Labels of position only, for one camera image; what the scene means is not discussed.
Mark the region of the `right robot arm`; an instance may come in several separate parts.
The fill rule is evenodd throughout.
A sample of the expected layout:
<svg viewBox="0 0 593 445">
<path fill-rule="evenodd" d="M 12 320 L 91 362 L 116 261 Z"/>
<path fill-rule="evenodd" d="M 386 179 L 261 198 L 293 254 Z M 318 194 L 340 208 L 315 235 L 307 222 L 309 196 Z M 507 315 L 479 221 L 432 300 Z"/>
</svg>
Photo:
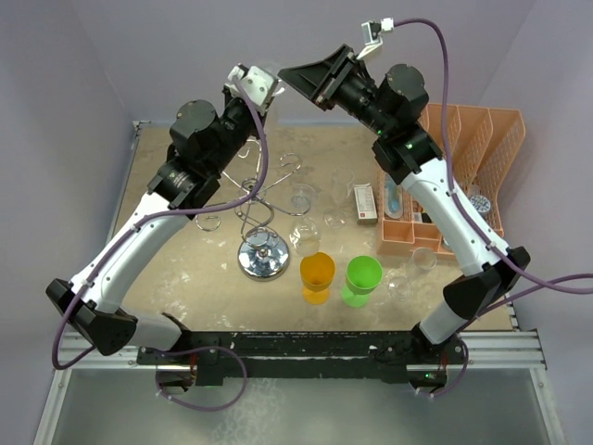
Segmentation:
<svg viewBox="0 0 593 445">
<path fill-rule="evenodd" d="M 397 64 L 375 83 L 352 48 L 342 45 L 321 61 L 283 68 L 278 76 L 319 109 L 340 107 L 373 131 L 378 165 L 427 211 L 453 251 L 462 275 L 413 328 L 413 355 L 434 362 L 446 341 L 514 287 L 529 254 L 490 228 L 448 172 L 442 150 L 418 122 L 428 103 L 418 70 Z"/>
</svg>

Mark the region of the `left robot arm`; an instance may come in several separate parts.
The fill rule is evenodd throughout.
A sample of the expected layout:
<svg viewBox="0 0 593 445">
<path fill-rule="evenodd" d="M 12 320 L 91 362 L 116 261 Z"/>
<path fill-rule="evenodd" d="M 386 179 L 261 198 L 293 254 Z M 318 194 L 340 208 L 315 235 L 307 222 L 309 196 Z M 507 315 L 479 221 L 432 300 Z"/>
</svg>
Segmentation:
<svg viewBox="0 0 593 445">
<path fill-rule="evenodd" d="M 131 314 L 121 304 L 140 272 L 196 216 L 239 207 L 263 186 L 269 162 L 264 123 L 273 95 L 244 86 L 224 87 L 223 93 L 222 113 L 206 100 L 178 110 L 166 160 L 132 216 L 82 271 L 47 287 L 46 295 L 62 314 L 60 324 L 73 327 L 91 350 L 109 356 L 126 346 L 149 347 L 170 363 L 189 356 L 191 342 L 173 317 Z M 234 201 L 210 204 L 222 173 L 251 139 L 262 148 L 255 185 Z"/>
</svg>

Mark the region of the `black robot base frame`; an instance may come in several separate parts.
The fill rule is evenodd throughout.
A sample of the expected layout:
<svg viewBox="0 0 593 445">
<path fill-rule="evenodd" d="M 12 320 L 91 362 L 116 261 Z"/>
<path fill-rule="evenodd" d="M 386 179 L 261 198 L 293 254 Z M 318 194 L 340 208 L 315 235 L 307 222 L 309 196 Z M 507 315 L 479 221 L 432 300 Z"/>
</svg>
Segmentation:
<svg viewBox="0 0 593 445">
<path fill-rule="evenodd" d="M 431 346 L 410 331 L 185 332 L 171 352 L 141 348 L 138 362 L 184 371 L 197 386 L 227 378 L 375 379 L 442 388 L 467 353 L 457 337 Z"/>
</svg>

